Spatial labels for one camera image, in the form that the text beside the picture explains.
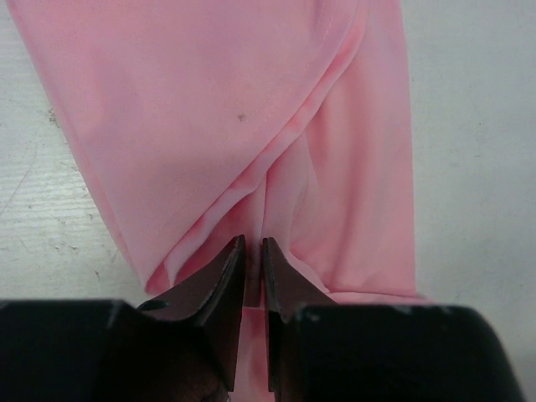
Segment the pink t-shirt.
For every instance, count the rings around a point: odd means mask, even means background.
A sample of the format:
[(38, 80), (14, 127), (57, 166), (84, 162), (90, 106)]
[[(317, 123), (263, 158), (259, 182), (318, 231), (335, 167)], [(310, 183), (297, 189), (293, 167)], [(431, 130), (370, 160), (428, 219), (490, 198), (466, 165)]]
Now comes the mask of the pink t-shirt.
[(336, 302), (415, 288), (397, 1), (11, 1), (85, 185), (158, 294), (247, 242), (235, 401), (272, 401), (261, 243)]

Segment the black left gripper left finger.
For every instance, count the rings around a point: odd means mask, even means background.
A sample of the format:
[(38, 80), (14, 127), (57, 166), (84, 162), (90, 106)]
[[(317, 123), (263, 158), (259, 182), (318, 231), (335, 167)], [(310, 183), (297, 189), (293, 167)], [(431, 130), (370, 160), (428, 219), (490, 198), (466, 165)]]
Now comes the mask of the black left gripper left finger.
[(4, 401), (225, 401), (235, 386), (245, 238), (134, 307), (4, 300)]

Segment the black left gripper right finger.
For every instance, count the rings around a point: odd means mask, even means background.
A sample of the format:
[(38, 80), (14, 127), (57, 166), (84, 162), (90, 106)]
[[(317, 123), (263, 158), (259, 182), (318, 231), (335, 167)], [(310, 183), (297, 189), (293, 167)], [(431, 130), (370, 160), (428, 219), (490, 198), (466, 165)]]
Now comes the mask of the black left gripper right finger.
[(497, 334), (468, 307), (339, 304), (264, 239), (268, 384), (278, 401), (522, 401)]

